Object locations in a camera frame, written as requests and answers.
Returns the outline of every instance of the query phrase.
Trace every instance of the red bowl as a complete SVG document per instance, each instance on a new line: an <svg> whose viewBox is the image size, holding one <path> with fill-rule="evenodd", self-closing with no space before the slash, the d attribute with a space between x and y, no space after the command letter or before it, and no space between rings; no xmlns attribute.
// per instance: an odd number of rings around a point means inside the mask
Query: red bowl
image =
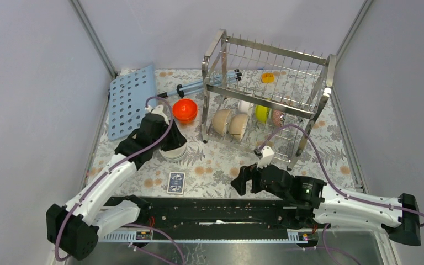
<svg viewBox="0 0 424 265"><path fill-rule="evenodd" d="M173 116L181 123L192 122L198 113L196 102L183 98L173 105Z"/></svg>

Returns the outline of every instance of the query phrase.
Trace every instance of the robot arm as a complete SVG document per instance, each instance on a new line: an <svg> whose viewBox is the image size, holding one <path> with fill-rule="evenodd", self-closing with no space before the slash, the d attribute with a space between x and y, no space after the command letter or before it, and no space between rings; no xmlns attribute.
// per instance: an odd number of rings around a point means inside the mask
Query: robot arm
<svg viewBox="0 0 424 265"><path fill-rule="evenodd" d="M168 160L179 159L186 151L186 138L173 121L169 133L157 146L126 160L128 156L153 144L167 130L169 120L163 113L163 106L159 105L154 109L149 107L147 110L149 113L142 119L140 127L118 145L109 163L95 179L64 206L53 204L46 212L47 237L50 242L56 243L69 209L77 206L68 218L59 245L77 260L86 258L99 239L137 220L140 209L129 200L109 210L100 211L115 189L134 176L137 170L152 158L155 149L160 149L162 156Z"/></svg>
<svg viewBox="0 0 424 265"><path fill-rule="evenodd" d="M264 147L257 164L243 166L231 185L240 195L246 193L246 182L251 180L251 193L262 190L272 193L297 207L299 215L292 228L308 227L309 224L362 227L388 234L390 239L410 246L420 245L418 215L399 210L408 208L418 211L413 195L402 194L399 198L377 197L369 194L339 189L343 197L326 182L307 176L292 176L286 170L271 164L274 152ZM391 205L390 208L359 202L357 197L372 203Z"/></svg>

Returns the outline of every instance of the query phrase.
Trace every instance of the stainless steel dish rack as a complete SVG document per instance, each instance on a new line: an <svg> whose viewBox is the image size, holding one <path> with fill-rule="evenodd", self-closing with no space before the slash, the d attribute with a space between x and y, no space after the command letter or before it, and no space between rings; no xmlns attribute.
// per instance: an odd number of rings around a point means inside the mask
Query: stainless steel dish rack
<svg viewBox="0 0 424 265"><path fill-rule="evenodd" d="M280 45L275 47L264 41L259 43L241 36L227 36L226 30L219 30L202 62L204 106L201 131L204 143L213 139L253 152L277 129L270 119L266 123L259 122L254 107L241 141L233 139L230 134L221 136L215 132L211 128L214 113L230 108L236 114L240 100L280 110L285 113L284 124L304 126L309 134L331 95L335 65L335 55L325 59L322 55L282 49ZM226 78L220 78L234 69L241 71L240 81L227 83ZM274 74L272 83L261 82L261 74L266 72ZM271 141L269 145L274 149L274 158L287 162L287 170L292 170L303 153L307 138L295 128L288 128L277 133Z"/></svg>

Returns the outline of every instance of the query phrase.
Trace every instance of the white wall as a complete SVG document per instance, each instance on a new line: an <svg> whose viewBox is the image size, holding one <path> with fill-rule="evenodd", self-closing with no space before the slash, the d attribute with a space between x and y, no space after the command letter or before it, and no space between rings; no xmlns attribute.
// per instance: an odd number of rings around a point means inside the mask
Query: white wall
<svg viewBox="0 0 424 265"><path fill-rule="evenodd" d="M219 28L267 44L336 53L363 0L82 0L117 69L200 68Z"/></svg>
<svg viewBox="0 0 424 265"><path fill-rule="evenodd" d="M0 265L46 262L46 210L80 187L109 81L69 1L0 0Z"/></svg>
<svg viewBox="0 0 424 265"><path fill-rule="evenodd" d="M413 194L424 212L424 1L375 1L335 85L370 192ZM421 237L397 245L402 265L424 264Z"/></svg>

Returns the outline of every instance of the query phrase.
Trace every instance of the blue plastic board with holes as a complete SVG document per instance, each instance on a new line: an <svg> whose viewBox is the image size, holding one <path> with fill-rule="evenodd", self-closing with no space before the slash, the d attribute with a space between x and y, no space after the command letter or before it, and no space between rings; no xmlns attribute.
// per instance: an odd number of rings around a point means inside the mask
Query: blue plastic board with holes
<svg viewBox="0 0 424 265"><path fill-rule="evenodd" d="M120 76L110 84L108 139L116 140L139 128L145 100L157 92L153 65ZM155 107L155 100L149 105Z"/></svg>

